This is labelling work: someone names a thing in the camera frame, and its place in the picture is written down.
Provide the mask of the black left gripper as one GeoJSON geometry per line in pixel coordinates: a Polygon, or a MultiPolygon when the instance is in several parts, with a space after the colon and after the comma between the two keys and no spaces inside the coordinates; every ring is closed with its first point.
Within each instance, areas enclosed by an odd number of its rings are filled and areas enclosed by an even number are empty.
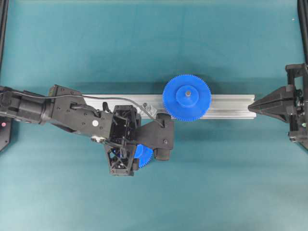
{"type": "Polygon", "coordinates": [[[141,126],[141,116],[133,105],[116,105],[111,111],[106,102],[103,102],[103,112],[112,115],[109,138],[92,136],[91,140],[104,145],[111,175],[133,176],[139,169],[134,131],[141,126]]]}

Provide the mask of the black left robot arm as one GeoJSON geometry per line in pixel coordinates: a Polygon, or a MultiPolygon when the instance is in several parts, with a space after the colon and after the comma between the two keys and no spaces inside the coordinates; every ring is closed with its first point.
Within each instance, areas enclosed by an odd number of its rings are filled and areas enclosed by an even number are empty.
{"type": "Polygon", "coordinates": [[[9,87],[0,88],[0,115],[29,124],[50,123],[66,132],[89,137],[104,145],[109,172],[114,176],[133,176],[139,169],[137,145],[131,140],[136,109],[128,117],[111,112],[107,102],[101,110],[86,103],[81,92],[54,85],[48,96],[9,87]]]}

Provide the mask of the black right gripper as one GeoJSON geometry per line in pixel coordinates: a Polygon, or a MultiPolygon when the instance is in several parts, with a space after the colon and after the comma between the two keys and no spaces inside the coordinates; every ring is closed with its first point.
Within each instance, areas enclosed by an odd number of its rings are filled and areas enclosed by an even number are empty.
{"type": "Polygon", "coordinates": [[[248,106],[250,112],[273,117],[289,123],[289,139],[295,143],[308,142],[308,66],[286,66],[288,85],[280,87],[248,106]]]}

